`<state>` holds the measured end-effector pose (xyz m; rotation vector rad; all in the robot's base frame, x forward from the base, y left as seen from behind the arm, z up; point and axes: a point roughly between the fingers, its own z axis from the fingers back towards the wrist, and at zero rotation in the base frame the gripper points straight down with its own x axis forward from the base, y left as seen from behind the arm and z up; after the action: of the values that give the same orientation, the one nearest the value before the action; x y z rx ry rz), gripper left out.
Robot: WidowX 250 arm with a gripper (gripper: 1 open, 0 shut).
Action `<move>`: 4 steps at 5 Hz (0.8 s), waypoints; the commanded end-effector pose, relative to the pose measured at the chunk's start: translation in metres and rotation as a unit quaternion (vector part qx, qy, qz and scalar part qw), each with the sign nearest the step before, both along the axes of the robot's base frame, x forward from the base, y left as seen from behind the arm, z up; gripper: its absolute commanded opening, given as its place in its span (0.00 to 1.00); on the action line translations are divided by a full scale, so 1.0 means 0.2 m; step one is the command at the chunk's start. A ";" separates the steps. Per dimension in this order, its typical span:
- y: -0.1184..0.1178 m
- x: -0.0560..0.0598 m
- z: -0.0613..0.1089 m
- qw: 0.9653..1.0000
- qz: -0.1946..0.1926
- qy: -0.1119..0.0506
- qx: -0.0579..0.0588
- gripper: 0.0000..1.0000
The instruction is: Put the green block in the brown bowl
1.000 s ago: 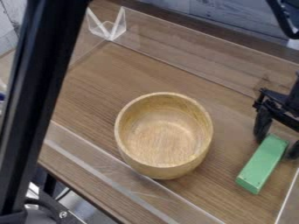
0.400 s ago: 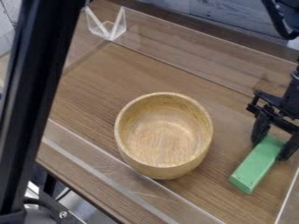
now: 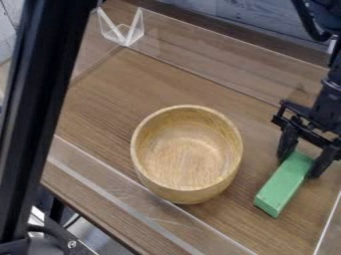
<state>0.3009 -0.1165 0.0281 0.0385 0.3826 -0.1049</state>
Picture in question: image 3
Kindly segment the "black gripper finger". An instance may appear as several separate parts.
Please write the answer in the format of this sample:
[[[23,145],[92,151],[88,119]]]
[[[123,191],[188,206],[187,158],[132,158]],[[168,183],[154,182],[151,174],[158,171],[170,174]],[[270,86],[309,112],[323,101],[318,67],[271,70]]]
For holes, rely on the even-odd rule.
[[[334,160],[341,159],[341,147],[336,145],[329,145],[321,152],[319,156],[314,159],[310,170],[309,177],[318,178],[326,168],[330,166]]]
[[[298,129],[291,124],[287,124],[282,130],[282,135],[279,138],[277,157],[279,161],[283,161],[298,144]]]

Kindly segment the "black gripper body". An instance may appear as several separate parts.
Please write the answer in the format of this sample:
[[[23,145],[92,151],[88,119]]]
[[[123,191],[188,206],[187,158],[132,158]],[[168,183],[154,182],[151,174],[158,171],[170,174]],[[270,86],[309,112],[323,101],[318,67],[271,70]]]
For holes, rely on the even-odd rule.
[[[281,131],[287,124],[295,126],[298,138],[319,148],[329,145],[341,147],[341,80],[323,79],[321,84],[313,106],[282,100],[271,121]]]

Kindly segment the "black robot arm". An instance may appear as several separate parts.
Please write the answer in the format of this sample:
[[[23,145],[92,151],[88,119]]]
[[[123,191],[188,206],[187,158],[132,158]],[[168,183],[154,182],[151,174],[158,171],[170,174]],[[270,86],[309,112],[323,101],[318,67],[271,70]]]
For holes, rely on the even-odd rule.
[[[322,149],[307,170],[318,178],[334,160],[341,159],[341,0],[290,0],[310,38],[325,42],[336,37],[329,72],[311,107],[287,100],[271,121],[281,127],[277,157],[283,161],[303,138]]]

